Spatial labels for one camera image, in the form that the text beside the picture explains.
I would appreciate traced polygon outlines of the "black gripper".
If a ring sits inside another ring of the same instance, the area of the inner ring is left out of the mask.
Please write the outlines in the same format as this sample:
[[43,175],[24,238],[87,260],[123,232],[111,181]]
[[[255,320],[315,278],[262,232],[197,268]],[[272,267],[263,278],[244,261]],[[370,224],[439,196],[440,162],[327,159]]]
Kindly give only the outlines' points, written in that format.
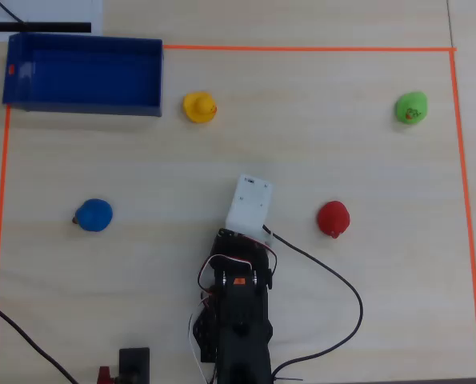
[[210,252],[210,267],[216,284],[225,285],[231,276],[252,277],[260,287],[273,287],[278,256],[264,242],[221,228]]

